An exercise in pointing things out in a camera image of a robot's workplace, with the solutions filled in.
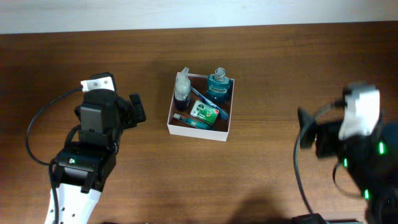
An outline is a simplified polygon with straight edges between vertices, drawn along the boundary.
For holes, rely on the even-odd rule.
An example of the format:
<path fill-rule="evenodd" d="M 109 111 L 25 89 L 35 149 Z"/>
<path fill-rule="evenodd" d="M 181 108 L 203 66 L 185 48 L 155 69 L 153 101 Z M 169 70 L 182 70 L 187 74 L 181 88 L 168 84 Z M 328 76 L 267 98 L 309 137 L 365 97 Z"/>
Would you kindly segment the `blue white toothbrush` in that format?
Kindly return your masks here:
<path fill-rule="evenodd" d="M 220 111 L 220 117 L 223 120 L 228 120 L 229 119 L 229 114 L 226 110 L 221 109 L 219 106 L 217 106 L 216 104 L 214 104 L 212 101 L 210 101 L 209 99 L 207 99 L 206 97 L 204 97 L 198 90 L 196 90 L 194 87 L 190 87 L 191 91 L 194 92 L 194 94 L 196 94 L 197 96 L 200 97 L 200 99 L 202 100 L 202 102 L 204 102 L 206 105 L 211 106 L 213 108 L 216 108 Z"/>

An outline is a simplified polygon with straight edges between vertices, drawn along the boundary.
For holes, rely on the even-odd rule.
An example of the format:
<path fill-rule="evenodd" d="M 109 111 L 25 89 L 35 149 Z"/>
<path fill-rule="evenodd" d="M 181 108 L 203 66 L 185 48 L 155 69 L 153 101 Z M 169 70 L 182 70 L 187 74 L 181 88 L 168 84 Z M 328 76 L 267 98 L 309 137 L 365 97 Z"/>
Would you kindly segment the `teal white toothpaste tube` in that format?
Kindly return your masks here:
<path fill-rule="evenodd" d="M 187 118 L 178 113 L 174 113 L 173 117 L 174 117 L 174 119 L 176 119 L 180 122 L 183 122 L 191 127 L 197 128 L 197 129 L 213 130 L 213 126 L 210 126 L 209 124 L 206 124 L 204 122 L 201 122 L 201 121 L 198 121 L 195 119 Z"/>

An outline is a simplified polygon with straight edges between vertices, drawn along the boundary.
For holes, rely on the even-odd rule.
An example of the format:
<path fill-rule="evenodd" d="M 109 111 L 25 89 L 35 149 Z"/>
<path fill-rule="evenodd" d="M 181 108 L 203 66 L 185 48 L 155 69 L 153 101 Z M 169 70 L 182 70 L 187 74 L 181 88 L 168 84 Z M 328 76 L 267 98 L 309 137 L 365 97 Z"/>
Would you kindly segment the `teal mouthwash bottle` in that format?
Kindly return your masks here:
<path fill-rule="evenodd" d="M 226 76 L 224 68 L 217 68 L 207 78 L 206 97 L 214 103 L 226 103 L 229 100 L 232 80 Z"/>

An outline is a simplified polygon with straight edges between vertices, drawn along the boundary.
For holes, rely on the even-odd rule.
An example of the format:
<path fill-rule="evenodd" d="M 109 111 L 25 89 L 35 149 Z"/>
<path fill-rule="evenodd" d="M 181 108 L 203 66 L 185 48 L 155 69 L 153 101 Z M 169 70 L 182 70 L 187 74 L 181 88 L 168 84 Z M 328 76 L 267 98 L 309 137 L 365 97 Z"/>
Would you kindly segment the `pink cardboard box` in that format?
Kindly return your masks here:
<path fill-rule="evenodd" d="M 233 98 L 234 98 L 234 84 L 235 84 L 235 79 L 231 78 L 231 89 L 229 93 L 229 100 L 223 104 L 217 103 L 217 105 L 220 108 L 226 110 L 226 112 L 229 115 L 229 119 L 223 120 L 220 117 L 217 117 L 213 126 L 213 130 L 197 129 L 175 119 L 174 114 L 178 113 L 186 118 L 191 118 L 199 121 L 199 119 L 196 119 L 195 117 L 191 116 L 190 112 L 196 100 L 200 100 L 200 97 L 192 93 L 189 107 L 185 111 L 178 111 L 174 103 L 174 93 L 172 93 L 172 99 L 170 103 L 170 109 L 167 121 L 167 127 L 169 129 L 169 133 L 173 135 L 186 136 L 192 138 L 209 139 L 214 141 L 226 141 L 231 127 Z"/>

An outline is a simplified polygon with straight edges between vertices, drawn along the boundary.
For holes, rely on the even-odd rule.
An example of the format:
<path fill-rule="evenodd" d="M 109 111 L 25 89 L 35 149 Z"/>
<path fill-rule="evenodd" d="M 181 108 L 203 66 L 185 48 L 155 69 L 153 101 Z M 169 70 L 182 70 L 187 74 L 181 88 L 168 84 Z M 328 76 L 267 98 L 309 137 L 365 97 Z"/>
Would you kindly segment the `green Dettol soap box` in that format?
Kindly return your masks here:
<path fill-rule="evenodd" d="M 218 109 L 196 100 L 190 115 L 209 125 L 214 125 L 219 113 Z"/>

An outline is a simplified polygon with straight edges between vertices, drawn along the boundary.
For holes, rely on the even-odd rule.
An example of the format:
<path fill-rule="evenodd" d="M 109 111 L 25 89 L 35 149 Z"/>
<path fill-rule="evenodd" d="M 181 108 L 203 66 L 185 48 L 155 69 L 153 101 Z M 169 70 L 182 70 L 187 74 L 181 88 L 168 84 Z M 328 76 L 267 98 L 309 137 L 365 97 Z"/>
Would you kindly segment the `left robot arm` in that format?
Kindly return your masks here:
<path fill-rule="evenodd" d="M 139 94 L 128 99 L 113 90 L 90 90 L 75 108 L 80 124 L 50 161 L 46 223 L 87 223 L 116 166 L 123 132 L 146 120 Z"/>

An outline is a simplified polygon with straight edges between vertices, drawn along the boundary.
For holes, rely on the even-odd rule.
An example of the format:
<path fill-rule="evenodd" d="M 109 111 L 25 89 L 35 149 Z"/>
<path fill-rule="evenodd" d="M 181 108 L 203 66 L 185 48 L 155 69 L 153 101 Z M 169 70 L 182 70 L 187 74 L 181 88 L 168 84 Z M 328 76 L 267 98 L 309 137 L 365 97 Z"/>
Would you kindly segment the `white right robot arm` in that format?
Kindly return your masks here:
<path fill-rule="evenodd" d="M 360 194 L 345 194 L 365 199 L 366 221 L 397 223 L 397 123 L 384 124 L 380 116 L 371 135 L 340 140 L 342 120 L 318 124 L 320 111 L 310 115 L 299 108 L 297 114 L 300 132 L 295 150 L 315 145 L 319 159 L 337 157 L 332 177 L 339 166 L 346 169 Z"/>

